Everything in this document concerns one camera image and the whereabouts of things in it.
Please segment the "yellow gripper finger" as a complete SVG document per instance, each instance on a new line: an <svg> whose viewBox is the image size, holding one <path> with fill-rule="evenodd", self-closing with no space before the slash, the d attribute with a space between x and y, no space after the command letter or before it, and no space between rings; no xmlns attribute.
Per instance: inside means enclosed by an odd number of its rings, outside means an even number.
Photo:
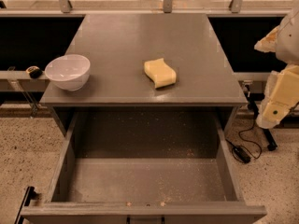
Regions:
<svg viewBox="0 0 299 224"><path fill-rule="evenodd" d="M271 32L269 32L264 38L259 40L254 48L260 52L275 52L276 51L276 41L277 41L278 27L275 27Z"/></svg>
<svg viewBox="0 0 299 224"><path fill-rule="evenodd" d="M258 125L271 129L299 103L299 66L288 64L281 72L272 71L264 89L264 99L259 108Z"/></svg>

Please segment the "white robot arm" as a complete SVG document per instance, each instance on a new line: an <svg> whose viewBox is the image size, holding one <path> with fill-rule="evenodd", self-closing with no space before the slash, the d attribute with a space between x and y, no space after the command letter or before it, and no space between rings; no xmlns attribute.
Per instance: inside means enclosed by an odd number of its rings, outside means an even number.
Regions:
<svg viewBox="0 0 299 224"><path fill-rule="evenodd" d="M299 7L293 8L254 48L274 52L278 60L287 64L280 72L270 73L256 118L259 127L271 129L299 103Z"/></svg>

